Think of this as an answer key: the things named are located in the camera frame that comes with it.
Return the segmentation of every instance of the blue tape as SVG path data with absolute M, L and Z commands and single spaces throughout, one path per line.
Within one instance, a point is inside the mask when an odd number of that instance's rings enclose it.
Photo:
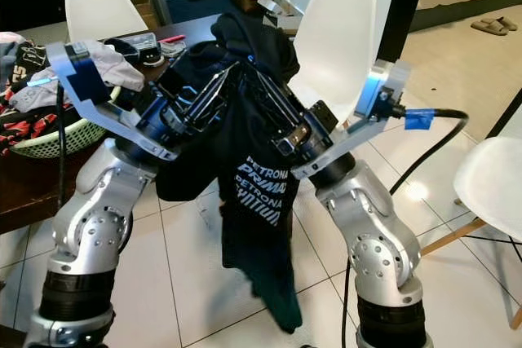
M 429 130 L 435 109 L 406 109 L 406 130 Z

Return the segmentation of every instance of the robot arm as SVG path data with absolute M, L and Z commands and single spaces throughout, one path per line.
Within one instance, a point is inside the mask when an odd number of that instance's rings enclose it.
M 128 112 L 108 102 L 83 45 L 56 43 L 47 54 L 79 114 L 117 138 L 106 139 L 85 164 L 74 196 L 55 216 L 57 246 L 24 347 L 103 346 L 113 322 L 113 278 L 131 233 L 132 207 L 154 178 L 157 163 L 173 161 L 182 141 L 201 134 L 223 110 L 223 88 L 238 63 L 216 73 L 188 108 L 176 104 L 175 93 L 156 85 L 140 110 Z M 243 65 L 254 68 L 247 61 Z M 399 102 L 407 69 L 376 64 L 356 108 L 361 120 L 347 130 L 335 129 L 337 120 L 321 101 L 306 109 L 288 88 L 254 71 L 278 112 L 274 146 L 295 162 L 296 178 L 312 180 L 347 242 L 357 272 L 359 347 L 431 347 L 422 287 L 414 276 L 418 242 L 396 216 L 386 188 L 349 153 L 404 109 Z

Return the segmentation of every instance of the pile of clothes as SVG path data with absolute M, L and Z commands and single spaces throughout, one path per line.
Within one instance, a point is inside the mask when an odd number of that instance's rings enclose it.
M 84 42 L 102 79 L 108 86 L 140 91 L 144 76 L 110 46 Z M 54 77 L 44 46 L 11 32 L 0 32 L 0 156 L 9 148 L 57 130 L 56 91 L 58 81 L 27 86 L 28 81 Z M 80 117 L 67 94 L 64 95 L 64 124 Z

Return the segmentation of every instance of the green basket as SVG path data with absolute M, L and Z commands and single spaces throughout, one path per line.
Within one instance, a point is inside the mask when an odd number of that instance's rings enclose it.
M 121 88 L 116 86 L 111 93 L 111 99 L 115 100 L 120 94 Z M 65 127 L 67 155 L 90 146 L 100 140 L 105 134 L 105 129 L 82 118 L 70 126 Z M 11 147 L 11 151 L 17 154 L 30 156 L 31 158 L 56 158 L 60 156 L 60 144 L 58 131 L 40 136 L 39 138 L 24 140 Z

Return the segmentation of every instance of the gray cloth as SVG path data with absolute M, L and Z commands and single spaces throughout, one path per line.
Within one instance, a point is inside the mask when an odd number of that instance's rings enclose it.
M 104 81 L 134 91 L 143 89 L 144 76 L 127 63 L 123 55 L 101 42 L 85 40 L 84 43 Z M 31 81 L 54 76 L 54 71 L 51 67 L 48 67 L 32 75 Z M 57 86 L 58 81 L 50 81 L 37 87 L 25 87 L 12 96 L 9 104 L 22 113 L 29 112 L 35 108 L 54 105 Z M 71 102 L 67 95 L 64 95 L 64 101 L 65 103 Z
M 0 93 L 5 91 L 7 78 L 15 67 L 18 42 L 0 42 Z

